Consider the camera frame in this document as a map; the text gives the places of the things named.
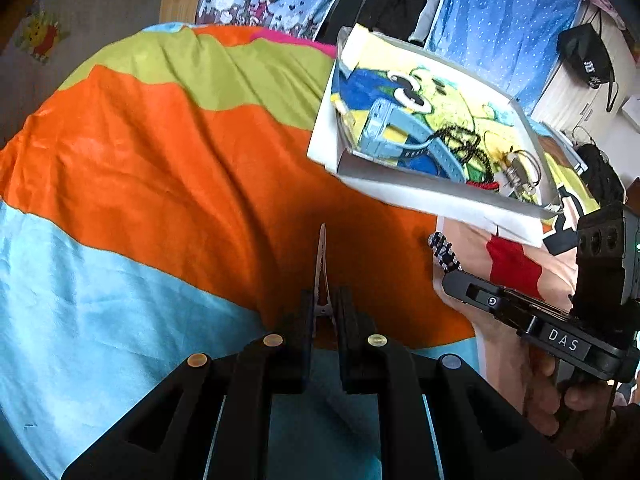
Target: cartoon print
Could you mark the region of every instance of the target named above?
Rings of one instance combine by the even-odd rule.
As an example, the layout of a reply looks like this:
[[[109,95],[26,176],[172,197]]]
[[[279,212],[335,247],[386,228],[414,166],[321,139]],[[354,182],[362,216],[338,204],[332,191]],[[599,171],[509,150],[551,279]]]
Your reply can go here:
[[[425,67],[408,72],[356,68],[348,79],[340,74],[338,84],[340,99],[359,123],[357,135],[362,130],[374,101],[383,96],[404,108],[406,113],[423,121],[433,131],[452,124],[466,128],[469,134],[459,132],[460,139],[479,146],[489,155],[490,160],[497,160],[510,151],[512,146],[517,149],[519,145],[510,111],[500,110],[482,96],[463,95],[456,84],[435,75]],[[385,131],[385,138],[395,142],[410,142],[407,141],[406,134],[392,128]],[[459,146],[461,144],[454,142],[449,147],[454,149]],[[429,161],[421,160],[423,158],[411,161],[410,167],[432,173],[426,169]],[[468,178],[475,182],[481,182],[487,171],[493,173],[497,170],[495,164],[488,168],[485,160],[475,157],[465,164]]]
[[[240,17],[238,18],[239,25],[249,25],[249,20],[251,19],[251,0],[244,0],[244,6],[242,7],[242,12],[240,13]]]
[[[279,14],[271,10],[279,0],[200,0],[198,3],[198,23],[221,23],[222,25],[252,25],[285,32],[295,38],[312,40],[318,30],[319,23],[309,14],[306,22],[301,22],[306,11],[304,0],[296,4],[280,3],[279,7],[288,8],[291,14]]]
[[[318,23],[314,22],[313,16],[306,17],[305,26],[300,30],[300,38],[303,40],[312,40],[318,30]]]
[[[27,17],[16,45],[39,62],[46,63],[53,47],[67,36],[60,32],[58,20],[53,15],[38,12]]]
[[[270,12],[269,5],[274,4],[278,0],[258,0],[258,3],[250,6],[250,25],[262,25],[267,15],[273,16],[273,12]]]

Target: finger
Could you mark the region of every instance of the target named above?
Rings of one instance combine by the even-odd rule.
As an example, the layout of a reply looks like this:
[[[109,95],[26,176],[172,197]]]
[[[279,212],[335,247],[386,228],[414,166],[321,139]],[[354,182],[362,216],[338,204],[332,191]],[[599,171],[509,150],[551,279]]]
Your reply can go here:
[[[626,406],[625,396],[623,394],[621,394],[620,392],[617,392],[616,396],[613,398],[613,405],[614,406]]]
[[[553,414],[560,407],[560,393],[553,386],[548,377],[537,373],[530,384],[530,402],[539,410]]]
[[[553,415],[543,412],[535,405],[530,406],[527,410],[527,418],[534,428],[546,436],[555,434],[560,427]]]
[[[538,370],[540,370],[540,373],[542,373],[545,377],[551,377],[554,371],[556,371],[556,358],[545,353],[542,359],[540,359],[540,363],[538,366]]]
[[[611,386],[607,383],[576,384],[566,391],[564,403],[574,412],[584,412],[606,406],[610,394]]]
[[[607,404],[602,403],[592,410],[573,412],[570,420],[560,429],[555,444],[564,449],[575,449],[586,452],[602,438],[609,418],[613,419],[615,412],[607,410]]]
[[[532,370],[542,373],[545,377],[551,376],[556,369],[556,359],[535,346],[529,348],[529,360]]]

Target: red fabric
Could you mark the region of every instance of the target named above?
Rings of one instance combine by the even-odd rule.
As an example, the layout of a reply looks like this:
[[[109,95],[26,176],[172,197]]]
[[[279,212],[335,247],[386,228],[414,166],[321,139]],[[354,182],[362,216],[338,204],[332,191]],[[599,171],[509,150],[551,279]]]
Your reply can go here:
[[[473,180],[467,180],[467,184],[473,187],[479,187],[481,189],[488,189],[490,191],[495,191],[500,189],[500,184],[497,182],[474,182]]]
[[[49,25],[47,27],[47,34],[42,40],[42,43],[38,46],[33,47],[33,53],[38,54],[38,56],[44,56],[46,53],[52,49],[54,40],[58,35],[58,30],[53,25]]]
[[[538,291],[542,267],[525,256],[522,245],[492,236],[486,244],[486,250],[493,263],[490,282],[542,300]]]

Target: wall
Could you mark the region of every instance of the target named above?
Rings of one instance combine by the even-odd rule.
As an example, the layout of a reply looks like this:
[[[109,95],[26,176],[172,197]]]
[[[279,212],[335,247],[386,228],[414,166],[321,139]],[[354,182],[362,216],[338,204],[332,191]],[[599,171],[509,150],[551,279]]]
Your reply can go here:
[[[40,0],[69,37],[42,65],[14,45],[0,56],[0,147],[16,134],[66,77],[85,59],[113,41],[158,22],[160,0]]]
[[[640,94],[640,68],[636,68],[632,94]],[[622,115],[622,112],[618,112],[613,119],[611,131],[600,132],[595,136],[595,140],[609,157],[611,165],[625,187],[640,176],[640,132]]]

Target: pink fabric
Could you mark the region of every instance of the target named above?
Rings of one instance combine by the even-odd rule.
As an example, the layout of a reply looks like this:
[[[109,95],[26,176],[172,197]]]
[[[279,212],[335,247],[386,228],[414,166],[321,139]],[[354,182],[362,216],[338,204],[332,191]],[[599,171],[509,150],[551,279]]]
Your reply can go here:
[[[260,30],[257,30],[256,33],[251,37],[251,41],[257,40],[258,38],[264,38],[265,40],[273,41],[274,43],[289,43],[294,45],[312,46],[313,48],[318,49],[320,52],[327,54],[334,59],[338,51],[337,47],[334,45],[327,45],[311,40],[301,40],[300,38],[294,38],[289,34],[284,34],[283,32],[278,32],[277,30],[271,30],[270,28],[261,28]]]
[[[577,277],[575,249],[552,256],[544,246],[523,246],[449,219],[439,218],[437,229],[453,244],[466,272],[542,298],[565,311],[571,307],[568,295],[574,292]],[[490,314],[444,294],[442,270],[437,266],[434,266],[433,287],[442,301],[473,324],[480,371],[488,383],[522,410],[531,377],[528,345],[514,329]]]

